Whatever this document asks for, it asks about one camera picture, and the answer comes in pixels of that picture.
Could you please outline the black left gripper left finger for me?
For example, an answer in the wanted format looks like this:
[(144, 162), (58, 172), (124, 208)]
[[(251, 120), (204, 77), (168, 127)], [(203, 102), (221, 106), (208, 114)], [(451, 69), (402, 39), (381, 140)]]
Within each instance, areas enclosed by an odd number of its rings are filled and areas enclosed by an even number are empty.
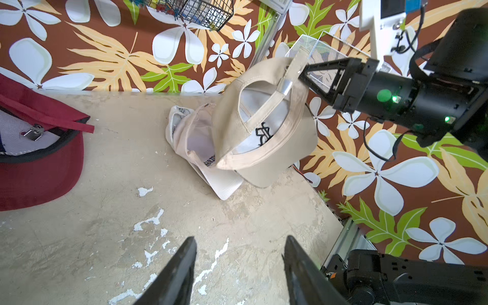
[(134, 305), (189, 305), (196, 255), (197, 242), (189, 236)]

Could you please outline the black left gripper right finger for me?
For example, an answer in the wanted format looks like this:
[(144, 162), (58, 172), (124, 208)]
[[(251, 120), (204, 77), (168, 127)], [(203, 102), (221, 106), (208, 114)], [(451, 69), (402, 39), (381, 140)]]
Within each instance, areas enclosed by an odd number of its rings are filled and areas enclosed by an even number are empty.
[(283, 262), (290, 304), (347, 303), (291, 235), (286, 239)]

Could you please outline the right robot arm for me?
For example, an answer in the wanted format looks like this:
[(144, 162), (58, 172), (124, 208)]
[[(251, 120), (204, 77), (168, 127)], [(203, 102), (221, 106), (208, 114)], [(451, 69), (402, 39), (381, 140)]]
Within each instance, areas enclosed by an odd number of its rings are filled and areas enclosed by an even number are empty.
[(352, 1), (302, 35), (318, 129), (297, 169), (372, 250), (324, 272), (352, 304), (487, 303), (487, 2)]

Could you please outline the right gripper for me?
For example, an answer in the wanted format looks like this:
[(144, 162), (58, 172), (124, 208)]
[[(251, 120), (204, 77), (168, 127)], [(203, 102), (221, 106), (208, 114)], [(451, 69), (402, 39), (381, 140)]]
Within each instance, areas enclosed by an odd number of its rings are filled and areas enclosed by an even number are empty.
[(418, 36), (401, 30), (407, 14), (425, 15), (426, 1), (362, 1), (359, 29), (370, 34), (371, 53), (363, 62), (347, 57), (305, 67), (300, 79), (334, 109), (373, 113), (381, 104), (392, 108), (415, 94), (414, 81), (382, 71), (385, 57), (414, 49)]

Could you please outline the beige baseball cap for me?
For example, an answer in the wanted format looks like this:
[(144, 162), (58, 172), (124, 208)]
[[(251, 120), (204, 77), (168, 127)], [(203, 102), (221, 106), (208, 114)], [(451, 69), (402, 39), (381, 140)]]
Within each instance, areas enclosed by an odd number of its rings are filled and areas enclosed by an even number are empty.
[(267, 188), (318, 144), (300, 79), (309, 53), (277, 57), (252, 66), (228, 85), (212, 115), (214, 165)]

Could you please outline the red baseball cap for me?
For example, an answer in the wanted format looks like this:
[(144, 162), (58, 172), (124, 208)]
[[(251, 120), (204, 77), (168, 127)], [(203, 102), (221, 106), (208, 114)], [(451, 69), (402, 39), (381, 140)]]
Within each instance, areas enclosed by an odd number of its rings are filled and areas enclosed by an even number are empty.
[(90, 116), (1, 76), (1, 210), (50, 202), (78, 182)]

